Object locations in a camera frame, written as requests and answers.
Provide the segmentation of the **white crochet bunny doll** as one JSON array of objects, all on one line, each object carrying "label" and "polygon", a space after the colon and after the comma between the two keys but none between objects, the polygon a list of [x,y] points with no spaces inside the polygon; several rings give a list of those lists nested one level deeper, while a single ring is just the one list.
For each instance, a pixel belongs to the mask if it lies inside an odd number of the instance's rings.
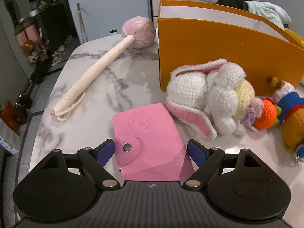
[{"label": "white crochet bunny doll", "polygon": [[176,68],[166,93],[170,113],[207,141],[232,134],[238,124],[255,131],[264,109],[244,70],[226,59]]}]

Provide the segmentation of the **plush bear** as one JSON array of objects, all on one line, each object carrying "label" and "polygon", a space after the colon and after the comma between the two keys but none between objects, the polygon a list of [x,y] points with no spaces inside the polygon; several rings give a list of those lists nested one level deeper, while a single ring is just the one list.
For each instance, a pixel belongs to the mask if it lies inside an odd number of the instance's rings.
[{"label": "plush bear", "polygon": [[289,82],[269,76],[267,83],[274,89],[272,99],[281,110],[278,121],[284,147],[296,163],[303,162],[303,98]]}]

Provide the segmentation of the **orange crochet fruit toy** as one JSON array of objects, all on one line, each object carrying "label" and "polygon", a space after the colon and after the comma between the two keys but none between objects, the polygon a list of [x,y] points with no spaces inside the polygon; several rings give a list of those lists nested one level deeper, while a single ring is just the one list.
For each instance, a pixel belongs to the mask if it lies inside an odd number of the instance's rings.
[{"label": "orange crochet fruit toy", "polygon": [[281,108],[269,98],[262,98],[263,110],[259,118],[255,118],[254,126],[259,130],[269,129],[280,122],[278,116],[282,113]]}]

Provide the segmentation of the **orange cardboard storage box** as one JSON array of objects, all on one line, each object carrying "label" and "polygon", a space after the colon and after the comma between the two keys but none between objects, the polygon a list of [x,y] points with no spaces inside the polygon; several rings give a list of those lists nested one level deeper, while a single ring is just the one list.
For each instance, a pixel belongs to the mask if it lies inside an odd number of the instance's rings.
[{"label": "orange cardboard storage box", "polygon": [[260,96],[272,95],[267,77],[299,86],[303,46],[269,20],[232,7],[162,0],[158,15],[159,79],[165,91],[182,65],[226,59],[241,66]]}]

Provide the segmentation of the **dark shoe shelf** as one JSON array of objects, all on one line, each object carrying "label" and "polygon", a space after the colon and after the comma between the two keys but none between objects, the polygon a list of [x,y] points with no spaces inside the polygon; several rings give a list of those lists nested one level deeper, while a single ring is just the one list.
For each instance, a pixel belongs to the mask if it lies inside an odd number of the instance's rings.
[{"label": "dark shoe shelf", "polygon": [[14,26],[15,39],[28,63],[56,65],[67,44],[76,38],[76,29],[69,18],[69,10],[62,0],[38,0],[37,7]]}]

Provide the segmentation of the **yellow container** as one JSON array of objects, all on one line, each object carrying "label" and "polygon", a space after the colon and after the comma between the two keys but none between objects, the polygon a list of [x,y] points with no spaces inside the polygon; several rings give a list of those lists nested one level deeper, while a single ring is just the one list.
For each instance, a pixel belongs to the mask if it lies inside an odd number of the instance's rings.
[{"label": "yellow container", "polygon": [[285,32],[292,38],[294,38],[302,47],[304,47],[304,38],[302,36],[298,35],[297,33],[288,28],[285,28]]}]

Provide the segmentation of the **light blue towel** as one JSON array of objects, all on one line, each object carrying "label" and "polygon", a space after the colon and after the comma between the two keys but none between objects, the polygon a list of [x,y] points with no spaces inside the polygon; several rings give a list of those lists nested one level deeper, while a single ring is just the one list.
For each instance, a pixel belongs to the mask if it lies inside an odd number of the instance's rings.
[{"label": "light blue towel", "polygon": [[245,1],[245,3],[249,12],[264,17],[281,29],[284,29],[285,25],[291,24],[288,13],[278,5],[259,1]]}]

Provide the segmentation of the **black garment on chair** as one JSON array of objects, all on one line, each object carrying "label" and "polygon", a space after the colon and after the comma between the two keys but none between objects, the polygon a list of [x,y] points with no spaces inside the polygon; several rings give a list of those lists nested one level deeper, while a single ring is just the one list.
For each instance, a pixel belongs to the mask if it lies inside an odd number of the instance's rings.
[{"label": "black garment on chair", "polygon": [[218,0],[217,4],[248,11],[247,1],[250,0]]}]

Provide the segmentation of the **broom leaning on wall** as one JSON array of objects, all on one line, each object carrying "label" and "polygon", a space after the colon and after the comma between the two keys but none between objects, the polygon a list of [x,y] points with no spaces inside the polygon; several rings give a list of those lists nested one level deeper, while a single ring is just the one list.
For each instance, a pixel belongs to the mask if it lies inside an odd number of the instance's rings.
[{"label": "broom leaning on wall", "polygon": [[78,19],[79,19],[79,27],[80,27],[80,33],[81,33],[81,39],[83,43],[88,42],[87,33],[85,30],[85,25],[82,19],[81,9],[80,9],[80,3],[77,3],[77,12],[78,12]]}]

